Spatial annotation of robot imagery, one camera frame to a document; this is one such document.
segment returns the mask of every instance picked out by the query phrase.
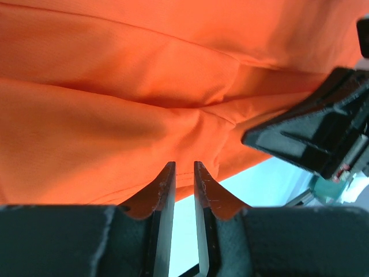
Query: orange cloth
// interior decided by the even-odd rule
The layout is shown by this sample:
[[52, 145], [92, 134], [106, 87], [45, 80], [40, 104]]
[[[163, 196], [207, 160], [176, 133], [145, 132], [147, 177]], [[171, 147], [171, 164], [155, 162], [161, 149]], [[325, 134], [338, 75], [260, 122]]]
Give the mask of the orange cloth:
[[0, 0], [0, 203], [119, 204], [177, 162], [218, 181], [244, 131], [360, 58], [368, 0]]

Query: light blue surface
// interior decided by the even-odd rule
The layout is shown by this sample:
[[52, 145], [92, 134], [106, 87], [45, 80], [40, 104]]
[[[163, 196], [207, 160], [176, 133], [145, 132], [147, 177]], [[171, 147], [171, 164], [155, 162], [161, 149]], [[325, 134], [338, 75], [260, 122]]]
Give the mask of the light blue surface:
[[[307, 188], [311, 174], [271, 158], [221, 184], [254, 207], [281, 206]], [[170, 277], [177, 277], [198, 263], [194, 196], [175, 204]]]

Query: green object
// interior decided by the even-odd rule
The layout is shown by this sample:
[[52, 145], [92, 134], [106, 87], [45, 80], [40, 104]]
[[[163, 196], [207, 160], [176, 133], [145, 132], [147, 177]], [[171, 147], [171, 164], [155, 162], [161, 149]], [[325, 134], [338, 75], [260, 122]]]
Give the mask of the green object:
[[347, 187], [347, 181], [335, 183], [322, 177], [312, 177], [309, 188], [314, 196], [323, 204], [335, 204], [340, 201], [341, 195]]

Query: wrinkled fabric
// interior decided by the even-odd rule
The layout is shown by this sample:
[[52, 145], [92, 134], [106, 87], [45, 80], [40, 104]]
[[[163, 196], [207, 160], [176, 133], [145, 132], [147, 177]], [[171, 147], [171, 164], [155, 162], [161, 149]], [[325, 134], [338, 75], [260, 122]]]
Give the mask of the wrinkled fabric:
[[369, 0], [0, 0], [0, 203], [119, 204], [177, 162], [266, 158], [250, 127], [360, 58]]

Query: teal object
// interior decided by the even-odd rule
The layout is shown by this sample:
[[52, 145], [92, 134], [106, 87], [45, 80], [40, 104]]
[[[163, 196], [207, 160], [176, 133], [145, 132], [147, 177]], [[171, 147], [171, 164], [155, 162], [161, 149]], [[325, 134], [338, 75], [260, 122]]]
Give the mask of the teal object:
[[333, 181], [325, 180], [320, 176], [314, 176], [309, 183], [309, 188], [312, 190], [315, 198], [317, 198], [322, 204], [334, 205], [341, 204], [341, 195], [347, 188], [348, 184], [348, 181], [335, 183]]

